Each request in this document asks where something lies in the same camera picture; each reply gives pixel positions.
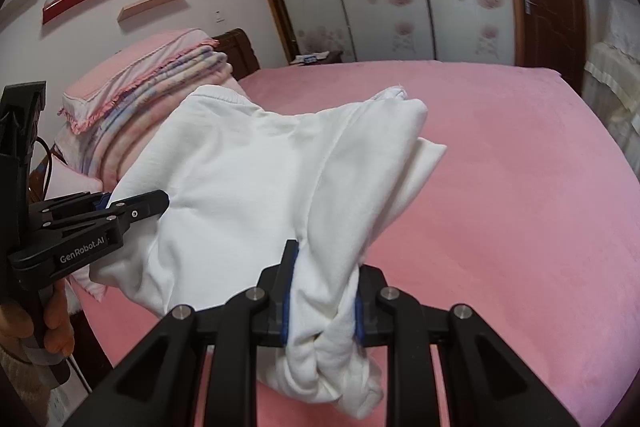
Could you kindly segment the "pink plush bed cover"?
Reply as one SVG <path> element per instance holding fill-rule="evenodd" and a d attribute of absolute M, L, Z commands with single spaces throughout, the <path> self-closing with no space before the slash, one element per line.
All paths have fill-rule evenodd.
<path fill-rule="evenodd" d="M 248 97 L 314 113 L 390 86 L 428 109 L 446 154 L 370 248 L 426 305 L 469 303 L 564 403 L 600 426 L 639 369 L 639 183 L 556 72 L 369 62 L 261 69 Z"/>

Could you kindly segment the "furniture under cream lace cover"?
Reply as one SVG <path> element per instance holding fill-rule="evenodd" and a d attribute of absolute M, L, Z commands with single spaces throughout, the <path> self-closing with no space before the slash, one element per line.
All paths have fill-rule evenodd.
<path fill-rule="evenodd" d="M 639 7 L 611 0 L 604 37 L 590 50 L 582 99 L 639 176 Z"/>

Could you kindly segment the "nightstand with small items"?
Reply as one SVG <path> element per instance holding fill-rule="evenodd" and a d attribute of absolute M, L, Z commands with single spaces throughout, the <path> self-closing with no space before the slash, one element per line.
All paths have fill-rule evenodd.
<path fill-rule="evenodd" d="M 328 65 L 328 64 L 340 64 L 343 62 L 344 52 L 337 51 L 324 51 L 320 53 L 311 53 L 305 55 L 297 55 L 290 63 L 291 66 L 314 66 L 314 65 Z"/>

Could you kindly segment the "pink wall shelf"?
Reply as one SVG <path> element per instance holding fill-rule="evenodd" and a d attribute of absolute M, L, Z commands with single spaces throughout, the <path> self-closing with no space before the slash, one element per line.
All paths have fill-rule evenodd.
<path fill-rule="evenodd" d="M 128 18 L 137 16 L 143 12 L 158 8 L 161 5 L 173 1 L 176 0 L 139 0 L 134 3 L 130 3 L 120 10 L 117 21 L 121 23 L 124 20 L 128 20 Z"/>

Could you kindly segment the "beige wall shelf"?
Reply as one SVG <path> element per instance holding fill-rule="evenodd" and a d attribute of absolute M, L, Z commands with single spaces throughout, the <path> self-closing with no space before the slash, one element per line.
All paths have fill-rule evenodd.
<path fill-rule="evenodd" d="M 10 23 L 29 10 L 38 0 L 11 0 L 0 11 L 0 30 L 4 31 Z"/>

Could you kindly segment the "dark wooden headboard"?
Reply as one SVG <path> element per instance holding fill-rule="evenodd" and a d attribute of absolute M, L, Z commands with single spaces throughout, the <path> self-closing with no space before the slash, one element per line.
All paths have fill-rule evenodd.
<path fill-rule="evenodd" d="M 216 36 L 215 40 L 218 41 L 216 49 L 227 55 L 236 80 L 242 81 L 260 69 L 250 38 L 243 29 L 234 28 L 226 31 Z"/>

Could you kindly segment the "stack of folded blankets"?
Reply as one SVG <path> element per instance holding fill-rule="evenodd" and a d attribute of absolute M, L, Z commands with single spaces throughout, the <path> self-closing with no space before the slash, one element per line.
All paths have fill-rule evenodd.
<path fill-rule="evenodd" d="M 206 84 L 242 93 L 240 78 L 219 41 L 198 28 L 121 50 L 63 93 L 49 195 L 113 191 L 189 94 Z"/>

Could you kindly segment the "white sweatshirt with orange stripes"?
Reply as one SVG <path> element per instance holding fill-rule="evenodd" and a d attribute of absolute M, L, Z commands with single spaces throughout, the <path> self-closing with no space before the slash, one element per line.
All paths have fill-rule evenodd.
<path fill-rule="evenodd" d="M 359 269 L 445 155 L 423 138 L 426 117 L 425 104 L 399 87 L 294 116 L 224 87 L 198 88 L 112 195 L 160 190 L 167 210 L 131 225 L 90 277 L 162 317 L 179 305 L 222 305 L 295 241 L 288 338 L 259 350 L 259 379 L 363 419 L 383 390 L 378 365 L 356 341 Z"/>

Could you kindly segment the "white wall switch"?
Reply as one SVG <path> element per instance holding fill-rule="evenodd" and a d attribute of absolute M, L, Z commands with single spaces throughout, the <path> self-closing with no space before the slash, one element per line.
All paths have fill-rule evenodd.
<path fill-rule="evenodd" d="M 217 24 L 223 23 L 226 20 L 224 13 L 219 10 L 214 13 L 214 17 Z"/>

